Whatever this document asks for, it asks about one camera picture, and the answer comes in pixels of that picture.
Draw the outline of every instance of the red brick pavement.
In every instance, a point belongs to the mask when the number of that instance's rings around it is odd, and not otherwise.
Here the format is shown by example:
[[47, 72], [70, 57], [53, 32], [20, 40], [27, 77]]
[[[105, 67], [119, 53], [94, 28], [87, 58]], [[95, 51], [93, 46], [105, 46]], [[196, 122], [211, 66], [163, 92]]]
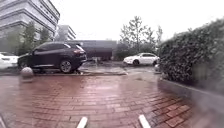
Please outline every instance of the red brick pavement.
[[140, 128], [139, 114], [155, 128], [192, 127], [192, 105], [152, 81], [44, 76], [22, 84], [18, 77], [1, 77], [0, 112], [9, 128], [75, 128], [83, 116], [88, 128]]

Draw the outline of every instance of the sky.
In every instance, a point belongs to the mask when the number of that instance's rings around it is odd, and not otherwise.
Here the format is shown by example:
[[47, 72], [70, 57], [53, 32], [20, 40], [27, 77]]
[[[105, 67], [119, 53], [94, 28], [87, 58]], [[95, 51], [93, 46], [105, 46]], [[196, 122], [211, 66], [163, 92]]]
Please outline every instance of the sky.
[[223, 0], [51, 0], [77, 39], [119, 40], [124, 24], [140, 16], [143, 24], [163, 29], [162, 39], [223, 18]]

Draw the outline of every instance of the hedge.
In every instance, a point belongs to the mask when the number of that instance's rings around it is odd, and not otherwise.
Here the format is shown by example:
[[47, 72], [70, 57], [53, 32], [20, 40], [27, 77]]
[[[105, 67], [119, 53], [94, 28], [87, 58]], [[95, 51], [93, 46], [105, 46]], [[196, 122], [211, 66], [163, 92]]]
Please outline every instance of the hedge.
[[162, 72], [168, 79], [188, 85], [217, 84], [214, 81], [223, 79], [223, 37], [224, 20], [177, 34], [159, 49]]

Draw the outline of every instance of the gray sphere bollard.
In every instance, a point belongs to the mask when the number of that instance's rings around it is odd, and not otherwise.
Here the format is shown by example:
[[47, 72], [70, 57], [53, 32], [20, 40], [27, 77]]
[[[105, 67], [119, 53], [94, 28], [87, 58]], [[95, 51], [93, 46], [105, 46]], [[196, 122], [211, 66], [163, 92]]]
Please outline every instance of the gray sphere bollard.
[[22, 82], [32, 82], [33, 81], [33, 70], [30, 67], [25, 67], [20, 72]]

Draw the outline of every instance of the building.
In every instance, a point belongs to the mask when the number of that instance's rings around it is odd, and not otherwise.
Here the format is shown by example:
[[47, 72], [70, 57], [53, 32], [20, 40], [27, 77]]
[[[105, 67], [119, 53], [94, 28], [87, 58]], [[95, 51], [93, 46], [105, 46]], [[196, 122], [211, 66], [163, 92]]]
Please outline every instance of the building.
[[31, 21], [35, 23], [36, 39], [43, 27], [53, 39], [59, 18], [60, 13], [50, 0], [0, 0], [0, 39], [10, 32], [23, 32]]
[[117, 41], [114, 40], [74, 40], [70, 42], [81, 44], [88, 59], [98, 57], [102, 60], [110, 60], [117, 47]]
[[60, 38], [60, 36], [63, 36], [63, 38], [65, 38], [64, 40], [75, 40], [75, 35], [75, 32], [69, 25], [58, 25], [55, 38]]

